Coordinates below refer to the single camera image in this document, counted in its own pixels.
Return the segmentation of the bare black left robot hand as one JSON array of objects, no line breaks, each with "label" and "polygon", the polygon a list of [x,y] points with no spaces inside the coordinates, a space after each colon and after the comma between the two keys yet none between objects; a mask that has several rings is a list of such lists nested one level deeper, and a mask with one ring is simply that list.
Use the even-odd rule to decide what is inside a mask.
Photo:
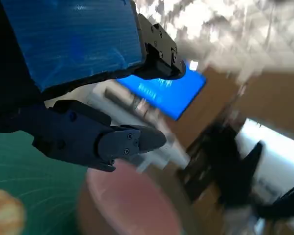
[{"label": "bare black left robot hand", "polygon": [[49,158],[112,172],[115,159],[165,146],[153,127],[113,126],[107,114],[59,97],[130,75],[185,72],[176,42],[132,0],[0,0],[0,133],[32,135]]}]

